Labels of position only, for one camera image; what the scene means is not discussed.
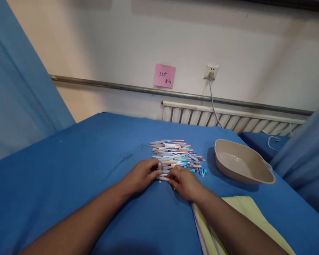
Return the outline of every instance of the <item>electrical outlet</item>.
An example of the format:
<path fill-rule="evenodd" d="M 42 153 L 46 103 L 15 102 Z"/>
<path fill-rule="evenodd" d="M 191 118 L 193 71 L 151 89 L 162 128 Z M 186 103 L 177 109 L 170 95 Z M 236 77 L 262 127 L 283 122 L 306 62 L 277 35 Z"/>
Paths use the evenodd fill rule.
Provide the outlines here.
<path fill-rule="evenodd" d="M 213 65 L 213 64 L 208 64 L 207 65 L 207 68 L 206 68 L 206 71 L 205 71 L 205 75 L 204 75 L 204 79 L 207 79 L 207 80 L 215 80 L 215 77 L 217 75 L 217 71 L 219 70 L 219 66 L 217 65 Z"/>

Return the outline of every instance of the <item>hospital bed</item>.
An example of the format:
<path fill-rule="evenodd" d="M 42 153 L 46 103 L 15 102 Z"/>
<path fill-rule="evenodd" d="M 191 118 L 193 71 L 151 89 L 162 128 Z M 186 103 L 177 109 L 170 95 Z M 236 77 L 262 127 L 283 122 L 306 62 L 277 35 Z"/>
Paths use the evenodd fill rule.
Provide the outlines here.
<path fill-rule="evenodd" d="M 151 157 L 148 142 L 184 139 L 207 161 L 196 175 L 221 197 L 250 196 L 296 254 L 319 254 L 319 214 L 279 175 L 246 185 L 222 175 L 214 143 L 232 130 L 100 113 L 0 160 L 0 254 L 15 254 Z M 112 219 L 92 254 L 202 254 L 189 202 L 155 181 Z"/>

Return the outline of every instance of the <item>blue curtain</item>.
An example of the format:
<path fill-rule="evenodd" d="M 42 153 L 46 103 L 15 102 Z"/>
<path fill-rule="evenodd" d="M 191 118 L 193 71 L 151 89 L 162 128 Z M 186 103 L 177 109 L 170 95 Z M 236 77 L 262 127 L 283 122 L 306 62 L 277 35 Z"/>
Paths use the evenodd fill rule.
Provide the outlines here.
<path fill-rule="evenodd" d="M 13 12 L 0 0 L 0 159 L 73 124 Z"/>
<path fill-rule="evenodd" d="M 319 109 L 270 163 L 319 212 Z"/>

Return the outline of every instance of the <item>white radiator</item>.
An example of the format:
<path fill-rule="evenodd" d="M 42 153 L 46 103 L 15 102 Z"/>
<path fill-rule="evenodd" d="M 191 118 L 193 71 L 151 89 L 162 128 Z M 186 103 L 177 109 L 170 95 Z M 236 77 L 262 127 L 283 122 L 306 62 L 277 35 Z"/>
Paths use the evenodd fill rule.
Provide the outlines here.
<path fill-rule="evenodd" d="M 213 108 L 193 104 L 163 101 L 163 121 L 198 126 L 218 126 Z M 270 135 L 290 136 L 297 132 L 304 119 L 286 118 L 274 115 L 243 112 L 215 108 L 216 114 L 225 129 L 241 132 L 266 132 Z"/>

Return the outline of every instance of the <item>yellow towel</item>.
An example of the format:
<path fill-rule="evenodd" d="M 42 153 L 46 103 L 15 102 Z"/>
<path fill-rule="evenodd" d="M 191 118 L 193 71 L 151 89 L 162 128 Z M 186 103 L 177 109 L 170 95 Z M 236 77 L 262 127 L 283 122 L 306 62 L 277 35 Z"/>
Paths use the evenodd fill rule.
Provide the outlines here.
<path fill-rule="evenodd" d="M 279 234 L 279 232 L 271 225 L 269 222 L 265 219 L 265 217 L 262 215 L 260 209 L 254 202 L 254 200 L 251 197 L 245 197 L 245 196 L 236 196 L 236 197 L 227 197 L 223 198 L 229 205 L 231 205 L 234 209 L 242 213 L 244 216 L 246 216 L 249 220 L 251 220 L 255 225 L 257 225 L 259 228 L 261 228 L 267 235 L 269 235 L 277 244 L 279 244 L 288 254 L 295 255 L 292 248 L 289 246 L 289 244 L 286 242 L 286 240 Z M 200 242 L 202 246 L 203 254 L 207 255 L 213 255 L 218 254 L 217 248 L 214 244 L 213 238 L 210 234 L 210 231 L 208 229 L 208 224 L 204 216 L 202 215 L 201 211 L 197 207 L 196 204 L 193 204 L 193 207 L 195 208 L 195 221 L 196 221 L 196 227 L 199 232 Z M 210 228 L 210 230 L 213 233 L 213 236 L 216 240 L 219 255 L 229 255 L 226 248 L 224 247 L 221 240 L 218 238 L 218 236 L 215 234 L 215 232 Z"/>

